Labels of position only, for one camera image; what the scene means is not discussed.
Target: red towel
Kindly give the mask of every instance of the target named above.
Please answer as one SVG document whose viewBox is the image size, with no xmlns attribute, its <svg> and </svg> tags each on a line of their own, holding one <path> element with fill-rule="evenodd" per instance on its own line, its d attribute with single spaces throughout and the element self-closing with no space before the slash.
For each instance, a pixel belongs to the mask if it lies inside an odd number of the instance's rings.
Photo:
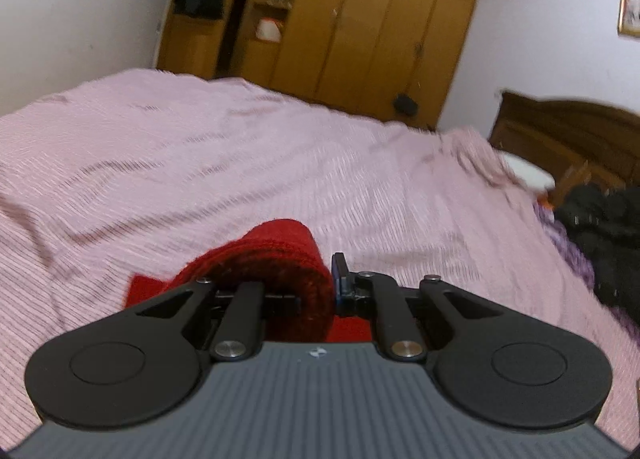
<svg viewBox="0 0 640 459">
<path fill-rule="evenodd" d="M 325 341 L 334 314 L 331 273 L 322 263 L 311 232 L 298 221 L 279 219 L 255 227 L 241 239 L 211 249 L 187 264 L 169 282 L 135 276 L 126 307 L 164 293 L 198 277 L 208 276 L 222 287 L 260 280 L 270 293 L 293 293 L 302 312 L 294 319 L 268 322 L 267 338 L 275 341 Z M 335 319 L 330 341 L 369 341 L 369 324 L 359 319 Z"/>
</svg>

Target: headboard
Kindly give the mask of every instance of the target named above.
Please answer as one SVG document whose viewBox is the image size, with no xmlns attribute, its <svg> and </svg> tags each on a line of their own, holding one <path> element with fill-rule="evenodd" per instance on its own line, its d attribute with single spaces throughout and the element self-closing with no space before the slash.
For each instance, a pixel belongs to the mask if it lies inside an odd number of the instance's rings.
<svg viewBox="0 0 640 459">
<path fill-rule="evenodd" d="M 567 182 L 606 189 L 640 182 L 640 116 L 613 106 L 504 91 L 490 142 L 548 171 L 555 202 Z"/>
</svg>

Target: gray ribbed panel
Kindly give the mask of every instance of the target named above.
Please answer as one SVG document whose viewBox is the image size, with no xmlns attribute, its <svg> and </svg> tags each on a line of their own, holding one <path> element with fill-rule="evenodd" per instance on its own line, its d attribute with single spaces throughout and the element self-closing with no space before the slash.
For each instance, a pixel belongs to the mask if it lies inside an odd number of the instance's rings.
<svg viewBox="0 0 640 459">
<path fill-rule="evenodd" d="M 197 395 L 151 423 L 82 432 L 47 423 L 17 459 L 622 459 L 591 426 L 519 434 L 476 421 L 417 365 L 371 344 L 264 344 L 216 366 Z"/>
</svg>

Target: metal screw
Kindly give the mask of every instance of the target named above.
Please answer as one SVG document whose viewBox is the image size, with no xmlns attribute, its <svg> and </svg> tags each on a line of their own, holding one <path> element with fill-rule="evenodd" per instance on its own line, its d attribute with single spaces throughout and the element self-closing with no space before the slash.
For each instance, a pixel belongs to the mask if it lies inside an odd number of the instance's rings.
<svg viewBox="0 0 640 459">
<path fill-rule="evenodd" d="M 242 342 L 236 340 L 225 340 L 215 347 L 215 352 L 223 358 L 238 358 L 246 352 L 246 347 Z"/>
<path fill-rule="evenodd" d="M 412 340 L 402 340 L 391 346 L 391 352 L 401 358 L 413 358 L 422 353 L 422 346 Z"/>
</svg>

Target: pink bedspread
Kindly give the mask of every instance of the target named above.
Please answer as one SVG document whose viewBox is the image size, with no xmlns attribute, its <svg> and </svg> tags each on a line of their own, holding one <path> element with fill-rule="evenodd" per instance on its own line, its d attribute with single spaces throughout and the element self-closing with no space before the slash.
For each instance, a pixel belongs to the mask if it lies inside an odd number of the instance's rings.
<svg viewBox="0 0 640 459">
<path fill-rule="evenodd" d="M 0 119 L 0 445 L 38 423 L 22 373 L 39 344 L 118 310 L 132 274 L 167 279 L 274 218 L 309 226 L 327 263 L 343 251 L 408 286 L 438 273 L 587 337 L 614 368 L 598 423 L 638 442 L 638 347 L 475 132 L 132 70 Z"/>
</svg>

